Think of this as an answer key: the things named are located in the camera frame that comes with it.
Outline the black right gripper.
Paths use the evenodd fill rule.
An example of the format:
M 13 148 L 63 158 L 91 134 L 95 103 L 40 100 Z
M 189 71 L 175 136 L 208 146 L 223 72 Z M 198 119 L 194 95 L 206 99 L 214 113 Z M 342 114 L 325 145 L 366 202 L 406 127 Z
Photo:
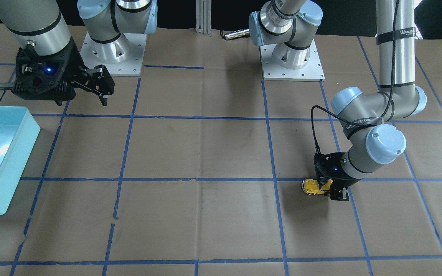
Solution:
M 16 79 L 12 93 L 23 100 L 63 101 L 75 98 L 75 87 L 98 96 L 103 106 L 114 94 L 115 82 L 105 65 L 87 69 L 74 39 L 59 52 L 48 56 L 27 55 L 18 49 L 16 56 Z

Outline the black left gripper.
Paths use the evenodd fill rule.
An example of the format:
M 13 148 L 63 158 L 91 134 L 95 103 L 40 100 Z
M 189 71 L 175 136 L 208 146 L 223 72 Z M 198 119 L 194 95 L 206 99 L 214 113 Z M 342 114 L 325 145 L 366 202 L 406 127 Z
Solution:
M 360 181 L 359 178 L 351 177 L 344 171 L 343 156 L 342 152 L 326 155 L 315 153 L 313 158 L 319 190 L 328 191 L 328 182 L 332 179 L 330 199 L 334 201 L 349 201 L 349 187 Z

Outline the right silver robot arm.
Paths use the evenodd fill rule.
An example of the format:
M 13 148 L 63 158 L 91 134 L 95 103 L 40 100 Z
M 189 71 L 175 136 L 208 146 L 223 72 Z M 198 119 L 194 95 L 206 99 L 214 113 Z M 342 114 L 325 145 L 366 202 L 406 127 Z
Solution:
M 0 0 L 0 19 L 20 48 L 13 83 L 0 83 L 23 100 L 63 101 L 75 98 L 75 89 L 93 93 L 103 106 L 114 94 L 109 66 L 138 62 L 140 44 L 129 36 L 153 34 L 157 28 L 156 0 L 79 0 L 79 17 L 91 42 L 89 54 L 96 65 L 86 65 L 54 0 Z

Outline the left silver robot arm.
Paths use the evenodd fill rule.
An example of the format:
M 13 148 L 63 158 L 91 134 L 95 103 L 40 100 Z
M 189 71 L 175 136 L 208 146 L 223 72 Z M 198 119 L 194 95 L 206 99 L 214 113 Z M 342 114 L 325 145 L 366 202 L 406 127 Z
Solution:
M 414 4 L 407 0 L 376 1 L 376 45 L 379 52 L 378 92 L 364 94 L 352 86 L 331 100 L 332 111 L 351 142 L 347 152 L 323 154 L 317 140 L 313 158 L 316 177 L 305 179 L 307 195 L 348 201 L 351 185 L 392 163 L 406 148 L 406 138 L 388 121 L 424 110 L 427 97 L 415 84 Z M 311 62 L 310 47 L 323 11 L 310 0 L 271 0 L 249 16 L 249 34 L 256 46 L 274 45 L 276 65 L 300 73 Z

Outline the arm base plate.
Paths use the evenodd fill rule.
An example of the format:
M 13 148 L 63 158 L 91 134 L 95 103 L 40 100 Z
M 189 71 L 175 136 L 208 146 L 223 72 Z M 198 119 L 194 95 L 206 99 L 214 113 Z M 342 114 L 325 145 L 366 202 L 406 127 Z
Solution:
M 111 76 L 140 77 L 147 37 L 127 33 L 114 42 L 101 44 L 87 33 L 80 54 L 90 69 L 103 64 Z
M 259 47 L 263 79 L 268 81 L 326 80 L 316 43 L 309 48 L 296 50 L 286 44 L 272 44 Z

